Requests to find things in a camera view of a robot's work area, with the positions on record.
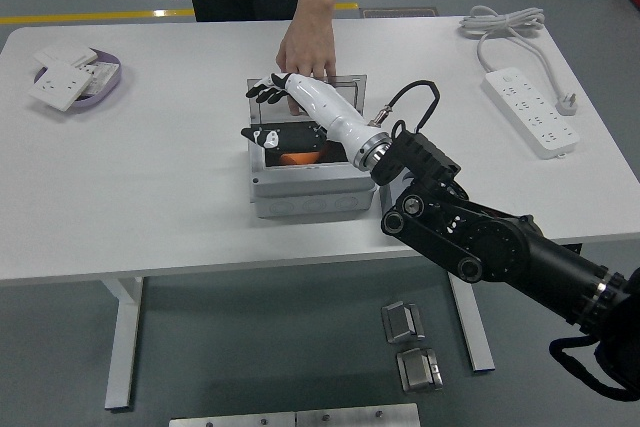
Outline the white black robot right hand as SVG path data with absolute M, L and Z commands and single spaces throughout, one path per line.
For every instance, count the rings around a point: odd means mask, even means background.
M 257 102 L 295 100 L 321 126 L 329 141 L 340 143 L 347 160 L 361 171 L 372 171 L 391 144 L 389 135 L 370 125 L 330 84 L 295 73 L 272 73 L 246 93 Z

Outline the person's left hand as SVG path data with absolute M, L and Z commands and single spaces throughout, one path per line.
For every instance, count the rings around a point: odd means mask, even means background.
M 283 73 L 315 79 L 336 76 L 331 18 L 294 18 L 279 46 L 276 65 Z

